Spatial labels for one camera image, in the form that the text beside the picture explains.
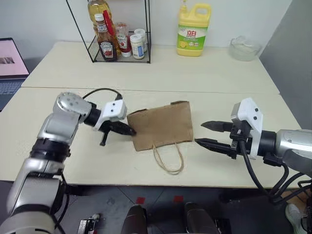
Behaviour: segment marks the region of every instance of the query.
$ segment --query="laptop screen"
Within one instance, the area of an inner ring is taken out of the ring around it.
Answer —
[[[0,39],[0,79],[27,78],[29,72],[12,38]]]

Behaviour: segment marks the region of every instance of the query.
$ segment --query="bottle label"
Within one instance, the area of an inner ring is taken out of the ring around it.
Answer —
[[[117,40],[118,40],[118,44],[119,44],[119,47],[121,49],[127,49],[127,43],[128,43],[128,38],[126,35],[124,34],[117,34]]]
[[[179,25],[177,48],[187,50],[202,50],[208,27],[187,27]]]
[[[106,26],[106,24],[98,24],[98,25],[97,25],[97,30],[98,30],[100,33],[107,32],[107,26]]]
[[[147,41],[146,40],[143,42],[143,50],[147,51]]]
[[[102,42],[101,49],[106,58],[112,58],[113,55],[113,45],[110,42]]]
[[[135,57],[142,57],[144,56],[144,52],[143,52],[143,46],[132,46],[132,52],[133,52],[133,56]]]

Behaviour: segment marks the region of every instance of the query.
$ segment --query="white wall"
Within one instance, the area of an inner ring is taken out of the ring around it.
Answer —
[[[176,43],[180,0],[150,0],[154,44]],[[233,37],[246,35],[263,46],[271,38],[291,0],[189,0],[212,6],[206,45],[228,46]],[[93,30],[86,0],[70,0],[86,38]],[[113,20],[128,22],[131,29],[145,25],[144,0],[108,0]],[[13,37],[25,59],[39,61],[58,40],[80,40],[65,0],[1,0],[0,38]]]

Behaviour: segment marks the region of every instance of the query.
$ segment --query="ketchup bottle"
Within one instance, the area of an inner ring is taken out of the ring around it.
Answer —
[[[131,56],[131,43],[128,26],[123,22],[118,22],[115,24],[116,36],[121,50],[121,55],[123,57]]]
[[[104,16],[104,19],[105,19],[105,22],[106,22],[107,30],[108,30],[109,34],[113,37],[113,43],[114,43],[114,45],[115,45],[115,47],[117,49],[117,55],[120,55],[121,50],[120,50],[119,45],[118,45],[118,40],[117,40],[117,37],[116,37],[115,26],[114,26],[111,18],[109,17],[109,14],[108,14],[107,10],[105,10],[103,12],[103,16]]]
[[[113,42],[113,36],[108,32],[103,14],[95,14],[97,22],[97,42],[101,51],[101,54],[105,61],[116,61],[117,50]]]

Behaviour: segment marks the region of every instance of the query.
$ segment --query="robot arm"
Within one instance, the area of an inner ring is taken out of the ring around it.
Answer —
[[[233,159],[243,155],[239,141],[245,142],[251,159],[262,156],[264,163],[288,167],[312,177],[312,131],[280,130],[277,133],[262,130],[263,115],[251,98],[237,103],[231,114],[231,122],[208,121],[201,126],[218,132],[230,132],[231,145],[214,139],[201,138],[195,141],[218,153]]]
[[[98,110],[96,105],[78,95],[60,94],[53,113],[44,121],[30,156],[24,161],[11,188],[7,200],[10,217],[1,225],[0,233],[52,234],[54,222],[50,214],[60,208],[65,189],[54,176],[63,173],[63,162],[70,156],[69,147],[78,125],[90,125],[95,131],[104,132],[106,137],[110,130],[134,135],[133,129],[118,122],[126,117],[126,113],[122,99],[108,102]]]

